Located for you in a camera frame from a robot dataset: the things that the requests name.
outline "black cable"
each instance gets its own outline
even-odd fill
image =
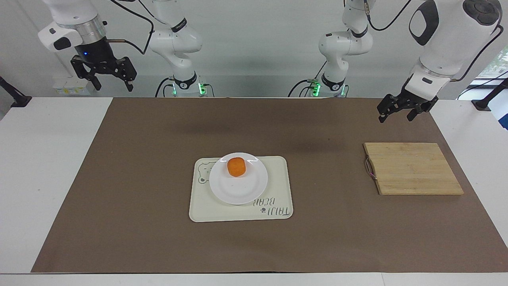
[[[215,97],[215,92],[213,91],[213,86],[211,84],[205,83],[203,86],[204,87],[210,87],[212,89],[212,96]]]
[[[138,46],[136,46],[133,42],[130,42],[128,40],[125,40],[125,39],[111,39],[109,40],[108,39],[108,42],[110,43],[125,43],[125,44],[129,44],[131,46],[133,46],[136,50],[138,50],[141,54],[145,54]]]
[[[393,20],[384,28],[376,28],[374,27],[374,25],[372,24],[372,21],[370,20],[370,12],[368,11],[365,11],[366,14],[367,14],[367,20],[369,21],[369,24],[370,26],[376,30],[376,31],[384,31],[386,29],[388,29],[396,20],[397,18],[399,18],[400,14],[402,14],[402,12],[404,12],[404,10],[407,8],[407,6],[409,5],[409,3],[411,3],[412,0],[408,0],[406,5],[404,5],[404,7],[402,7],[402,9],[399,11],[399,13],[397,14],[397,16],[395,16],[395,18],[393,18]],[[367,3],[367,0],[363,0],[363,2],[368,6],[368,3]]]
[[[323,70],[323,68],[325,67],[327,61],[325,61],[325,63],[321,66],[321,68],[319,69],[319,72],[316,74],[316,76],[314,77],[314,79],[318,78],[319,74],[321,73],[321,71]],[[305,92],[305,96],[304,97],[307,97],[307,93],[309,92],[309,90],[307,90]]]
[[[152,12],[150,12],[150,10],[143,4],[143,2],[141,2],[141,0],[138,0],[138,2],[139,2],[139,4],[141,4],[141,6],[143,6],[143,8],[145,8],[145,10],[150,14],[150,16],[155,18],[155,16],[152,14]]]
[[[297,87],[297,86],[299,86],[299,85],[301,85],[301,84],[302,84],[302,83],[304,83],[304,82],[308,82],[308,80],[307,80],[307,79],[304,79],[304,80],[299,81],[297,84],[295,84],[295,86],[294,86],[294,87],[291,89],[291,91],[289,92],[288,97],[291,97],[291,93],[293,93],[293,91],[296,89],[296,87]]]
[[[476,62],[476,60],[478,60],[478,58],[482,55],[482,53],[490,46],[490,44],[492,44],[497,38],[499,38],[499,36],[501,36],[501,34],[504,32],[504,28],[503,26],[501,25],[497,25],[496,26],[496,29],[499,28],[499,33],[494,37],[492,38],[492,40],[490,40],[484,47],[482,50],[480,50],[480,52],[474,57],[473,61],[471,62],[471,64],[469,65],[469,67],[467,68],[466,72],[460,77],[460,78],[454,78],[452,80],[450,80],[451,82],[457,82],[457,81],[461,81],[463,80],[466,75],[469,73],[469,71],[471,70],[471,68],[473,67],[474,63]]]
[[[150,23],[150,25],[151,25],[151,30],[150,30],[150,33],[149,33],[149,35],[148,35],[148,40],[146,40],[146,45],[145,45],[145,48],[144,48],[143,50],[141,50],[138,46],[136,46],[135,44],[133,44],[133,43],[131,43],[131,42],[127,41],[127,40],[125,40],[125,41],[123,42],[123,43],[127,43],[127,44],[129,44],[129,45],[134,46],[134,47],[135,47],[138,51],[140,51],[140,52],[141,52],[141,54],[146,54],[146,50],[148,49],[148,44],[150,43],[150,39],[152,38],[152,34],[153,34],[153,32],[155,32],[153,22],[152,22],[150,19],[148,19],[147,17],[145,17],[145,16],[143,16],[143,15],[140,15],[140,14],[138,14],[138,13],[136,13],[136,12],[132,11],[131,9],[129,9],[129,8],[127,8],[127,7],[125,7],[124,5],[122,5],[122,4],[120,4],[120,3],[118,3],[116,0],[110,0],[110,1],[111,1],[111,2],[113,2],[115,5],[119,6],[120,8],[122,8],[122,9],[126,10],[127,12],[129,12],[129,13],[131,13],[131,14],[135,15],[135,16],[138,16],[138,17],[140,17],[140,18],[142,18],[142,19],[144,19],[144,20],[146,20],[146,21],[148,21],[148,22]]]
[[[303,93],[304,90],[309,91],[310,89],[311,89],[310,87],[304,87],[304,88],[302,88],[302,90],[300,91],[300,95],[298,95],[298,97],[302,97],[302,93]]]
[[[157,97],[157,95],[158,95],[159,91],[161,90],[162,85],[163,85],[163,84],[164,84],[164,82],[166,82],[167,80],[173,80],[173,78],[171,78],[171,77],[166,77],[165,79],[163,79],[163,80],[161,81],[161,83],[159,83],[159,86],[157,87],[157,91],[155,92],[155,97]]]
[[[166,97],[166,88],[167,87],[172,87],[173,85],[172,84],[167,84],[165,85],[163,88],[162,88],[162,96],[163,97]]]
[[[475,88],[479,88],[479,87],[481,87],[481,86],[484,86],[484,85],[488,84],[489,82],[491,82],[491,81],[493,81],[493,80],[499,79],[500,77],[504,76],[504,75],[505,75],[505,74],[507,74],[507,73],[508,73],[508,71],[505,71],[504,73],[502,73],[502,74],[498,75],[496,78],[493,78],[493,79],[491,79],[491,80],[489,80],[489,81],[487,81],[487,82],[484,82],[484,83],[479,84],[479,85],[475,85],[475,86],[473,86],[473,87],[471,87],[471,88],[468,88],[468,89],[464,90],[464,91],[463,91],[463,92],[462,92],[462,93],[461,93],[461,94],[457,97],[457,100],[458,100],[458,99],[459,99],[459,98],[460,98],[463,94],[465,94],[466,92],[468,92],[468,91],[470,91],[470,90],[474,90]]]

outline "black clamp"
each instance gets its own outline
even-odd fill
[[[99,82],[99,79],[97,79],[97,77],[95,76],[96,73],[111,74],[123,80],[125,86],[127,87],[127,90],[130,92],[134,88],[133,85],[131,84],[131,81],[133,81],[136,78],[136,75],[138,74],[131,60],[128,57],[123,57],[119,60],[113,59],[93,64],[87,63],[84,60],[82,60],[80,56],[75,55],[71,60],[71,64],[78,77],[85,78],[91,81],[93,87],[95,87],[95,89],[98,91],[101,90],[102,85]],[[84,66],[87,66],[90,69],[90,71],[86,71]]]
[[[379,122],[383,123],[390,114],[403,109],[411,109],[406,117],[409,121],[413,121],[418,114],[429,112],[437,101],[437,96],[430,101],[425,101],[404,89],[398,96],[387,94],[377,106]]]

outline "white plate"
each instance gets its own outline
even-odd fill
[[[228,161],[240,157],[245,160],[245,174],[233,177],[228,172]],[[266,189],[268,172],[265,165],[247,153],[225,155],[212,167],[210,187],[221,201],[232,205],[243,205],[254,201]]]

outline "cutting board handle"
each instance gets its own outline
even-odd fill
[[[372,164],[369,160],[369,155],[367,155],[367,158],[365,158],[365,169],[367,169],[369,176],[371,176],[374,180],[377,180],[376,175],[374,174],[374,169],[372,168]]]

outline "white table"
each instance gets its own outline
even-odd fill
[[[508,285],[508,273],[27,274],[111,100],[33,98],[0,121],[0,285]],[[468,101],[431,113],[506,243],[508,131]]]

